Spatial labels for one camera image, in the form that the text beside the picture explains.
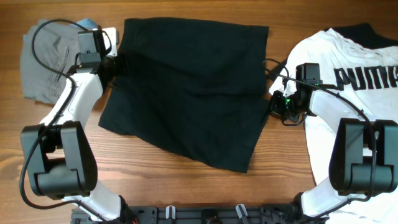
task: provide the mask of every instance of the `black cloth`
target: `black cloth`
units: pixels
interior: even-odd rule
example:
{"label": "black cloth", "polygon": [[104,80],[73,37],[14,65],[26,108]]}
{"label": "black cloth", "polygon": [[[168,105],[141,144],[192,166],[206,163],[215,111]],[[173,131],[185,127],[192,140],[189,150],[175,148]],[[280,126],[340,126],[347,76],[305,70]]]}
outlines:
{"label": "black cloth", "polygon": [[[380,49],[384,47],[398,46],[398,40],[388,39],[377,34],[370,24],[363,23],[353,26],[344,27],[332,27],[334,31],[341,34],[344,38],[351,39],[353,42],[365,47],[367,49]],[[285,59],[282,64],[286,65],[287,59]],[[280,73],[283,66],[277,65],[272,69],[274,73]],[[269,74],[269,78],[275,81],[276,75]]]}
{"label": "black cloth", "polygon": [[99,125],[209,166],[247,172],[268,116],[268,27],[127,19]]}

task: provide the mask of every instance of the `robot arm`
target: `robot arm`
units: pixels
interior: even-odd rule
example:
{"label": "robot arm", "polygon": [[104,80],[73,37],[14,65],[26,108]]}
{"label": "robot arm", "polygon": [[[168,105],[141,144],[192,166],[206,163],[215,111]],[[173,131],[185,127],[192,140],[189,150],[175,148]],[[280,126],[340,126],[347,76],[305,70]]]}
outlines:
{"label": "robot arm", "polygon": [[[296,77],[299,81],[327,88],[320,80],[317,63],[297,66]],[[296,89],[290,96],[275,91],[270,102],[270,114],[281,119],[284,125],[301,124],[305,119],[304,116],[301,122],[297,122],[301,113],[319,116],[336,133],[329,177],[314,189],[295,197],[293,204],[297,206],[296,211],[299,211],[296,217],[301,217],[302,220],[320,218],[325,212],[342,207],[350,200],[365,201],[365,195],[393,192],[398,185],[398,162],[390,158],[398,156],[398,141],[393,137],[398,134],[398,125],[393,121],[377,120],[364,112],[373,121],[372,129],[369,129],[360,114],[336,96],[299,82],[296,82]],[[286,120],[294,123],[285,124]],[[377,150],[377,159],[374,166],[372,158],[363,154],[364,147],[370,144],[370,132],[376,136],[373,153]],[[371,193],[369,189],[373,169],[377,177]]]}
{"label": "robot arm", "polygon": [[[107,42],[104,41],[104,32],[107,37],[112,37]],[[75,92],[30,159],[27,171],[30,185],[39,196],[65,202],[80,201],[89,209],[80,208],[93,221],[101,221],[101,216],[107,221],[114,220],[113,223],[131,223],[134,215],[123,198],[98,181],[96,161],[84,134],[91,110],[114,76],[114,62],[109,56],[116,56],[118,34],[115,28],[108,28],[79,32],[78,38],[80,64],[72,66],[68,72],[75,81]],[[106,45],[113,50],[107,51]],[[40,125],[24,128],[21,143],[25,156],[67,100],[71,89],[72,83],[67,79],[63,93]],[[47,154],[54,152],[55,148],[63,148],[65,157],[49,159]]]}

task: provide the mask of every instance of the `white t-shirt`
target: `white t-shirt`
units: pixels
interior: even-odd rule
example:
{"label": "white t-shirt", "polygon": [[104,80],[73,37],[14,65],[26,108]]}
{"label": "white t-shirt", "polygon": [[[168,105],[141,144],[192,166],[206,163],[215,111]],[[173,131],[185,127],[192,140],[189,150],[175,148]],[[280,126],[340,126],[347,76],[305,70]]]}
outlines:
{"label": "white t-shirt", "polygon": [[[296,66],[305,62],[319,63],[323,84],[337,86],[341,96],[365,113],[398,123],[398,47],[365,49],[329,29],[301,41],[291,51],[286,67],[292,78],[295,78]],[[273,94],[276,90],[289,96],[296,91],[295,83],[287,82],[284,90],[282,79],[278,77],[269,92]],[[305,135],[315,182],[319,184],[328,177],[336,133],[317,116],[305,120]],[[395,223],[398,222],[396,204],[398,190],[380,194],[366,203],[353,202],[331,215],[330,221],[333,217],[335,220],[338,216],[346,217],[346,212],[350,212],[357,214],[358,220],[367,217],[383,223]]]}

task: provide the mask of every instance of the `wooden table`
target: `wooden table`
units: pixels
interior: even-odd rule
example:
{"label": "wooden table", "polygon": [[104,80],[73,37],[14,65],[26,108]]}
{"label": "wooden table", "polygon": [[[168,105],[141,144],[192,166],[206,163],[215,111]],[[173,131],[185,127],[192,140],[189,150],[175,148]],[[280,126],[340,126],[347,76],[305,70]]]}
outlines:
{"label": "wooden table", "polygon": [[[24,100],[19,74],[22,35],[38,19],[89,17],[122,36],[130,17],[184,17],[269,26],[267,56],[285,59],[302,39],[331,26],[370,22],[376,32],[398,39],[398,1],[145,1],[10,0],[0,3],[0,222],[68,223],[71,205],[41,211],[19,195],[23,155],[19,136],[51,110]],[[130,205],[260,205],[287,203],[314,187],[303,126],[285,127],[269,118],[254,151],[249,172],[237,174],[176,156],[134,137],[98,127],[109,91],[96,104],[86,126],[99,179]],[[36,197],[36,203],[53,201]]]}

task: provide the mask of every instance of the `clothing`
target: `clothing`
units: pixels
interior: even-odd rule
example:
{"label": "clothing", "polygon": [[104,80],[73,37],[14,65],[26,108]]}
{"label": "clothing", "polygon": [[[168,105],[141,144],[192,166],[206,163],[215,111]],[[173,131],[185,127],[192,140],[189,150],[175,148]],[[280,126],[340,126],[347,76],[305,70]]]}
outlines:
{"label": "clothing", "polygon": [[[93,21],[92,19],[90,19],[90,18],[84,18],[84,19],[82,19],[82,20],[80,20],[80,21],[78,21],[76,23],[81,25],[81,26],[83,26],[86,29],[96,29],[96,28],[98,28],[98,24],[95,21]],[[78,28],[78,26],[76,26],[75,24],[70,24],[70,26]]]}
{"label": "clothing", "polygon": [[[353,26],[345,26],[345,27],[333,27],[333,30],[344,38],[351,39],[353,42],[361,45],[362,47],[366,47],[367,49],[379,49],[384,47],[390,47],[398,45],[398,40],[392,40],[385,38],[373,30],[370,24],[363,23]],[[285,59],[282,64],[286,65],[287,59]],[[277,65],[272,69],[274,73],[280,73],[283,69],[283,66]],[[269,79],[275,81],[277,78],[276,75],[269,74]]]}
{"label": "clothing", "polygon": [[127,19],[99,125],[209,166],[246,172],[267,120],[268,27]]}
{"label": "clothing", "polygon": [[[38,25],[47,20],[40,20]],[[32,54],[32,36],[38,26],[32,26],[24,37],[21,52],[21,83],[24,98],[43,103],[56,103],[65,88],[66,80],[36,62]],[[46,65],[67,72],[80,52],[77,33],[80,29],[51,23],[43,27],[35,39],[35,51]]]}
{"label": "clothing", "polygon": [[[365,114],[377,119],[391,119],[398,123],[398,47],[367,49],[344,38],[333,29],[320,31],[301,41],[291,51],[287,60],[290,76],[295,78],[295,68],[305,62],[320,64],[323,84],[338,87],[337,92],[363,109]],[[270,87],[291,95],[296,91],[294,82],[287,82],[284,90],[278,77]],[[315,182],[328,177],[328,166],[336,133],[319,116],[305,120],[305,135]],[[380,194],[369,202],[353,202],[340,211],[355,213],[372,220],[398,220],[398,190]]]}

